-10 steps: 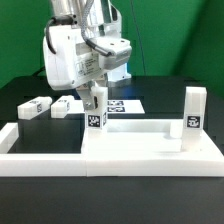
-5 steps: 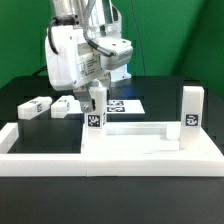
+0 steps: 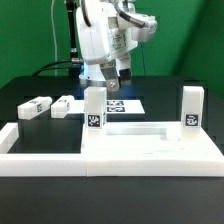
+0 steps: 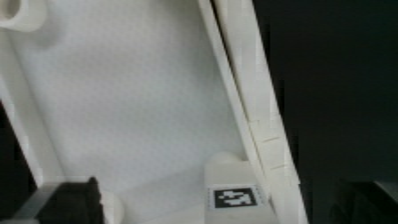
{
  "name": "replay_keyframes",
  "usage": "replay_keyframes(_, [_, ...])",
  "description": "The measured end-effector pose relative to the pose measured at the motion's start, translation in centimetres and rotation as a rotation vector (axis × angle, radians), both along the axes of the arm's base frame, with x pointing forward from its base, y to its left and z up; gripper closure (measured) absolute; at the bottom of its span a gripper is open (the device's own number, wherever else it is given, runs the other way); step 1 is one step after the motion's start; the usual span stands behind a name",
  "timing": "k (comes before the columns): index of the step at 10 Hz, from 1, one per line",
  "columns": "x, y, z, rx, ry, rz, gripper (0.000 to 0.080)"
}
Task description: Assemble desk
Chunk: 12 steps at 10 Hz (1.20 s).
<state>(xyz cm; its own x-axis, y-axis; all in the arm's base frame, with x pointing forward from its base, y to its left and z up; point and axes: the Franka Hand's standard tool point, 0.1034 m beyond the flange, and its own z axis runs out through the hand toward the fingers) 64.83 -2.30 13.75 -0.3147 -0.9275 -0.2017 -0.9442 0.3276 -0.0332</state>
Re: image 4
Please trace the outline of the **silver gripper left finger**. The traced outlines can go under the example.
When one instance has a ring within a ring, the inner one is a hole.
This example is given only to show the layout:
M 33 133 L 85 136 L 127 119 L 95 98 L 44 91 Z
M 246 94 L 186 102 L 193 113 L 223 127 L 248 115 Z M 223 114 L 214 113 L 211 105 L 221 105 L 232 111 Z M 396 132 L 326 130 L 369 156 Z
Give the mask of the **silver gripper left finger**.
M 95 178 L 46 184 L 22 203 L 12 221 L 17 224 L 104 224 Z

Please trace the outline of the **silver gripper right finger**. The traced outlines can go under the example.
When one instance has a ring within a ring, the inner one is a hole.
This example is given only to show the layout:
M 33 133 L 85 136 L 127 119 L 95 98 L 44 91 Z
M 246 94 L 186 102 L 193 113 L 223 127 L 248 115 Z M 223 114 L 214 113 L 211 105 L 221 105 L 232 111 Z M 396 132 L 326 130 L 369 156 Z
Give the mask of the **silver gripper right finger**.
M 337 182 L 330 224 L 398 224 L 398 202 L 372 182 Z

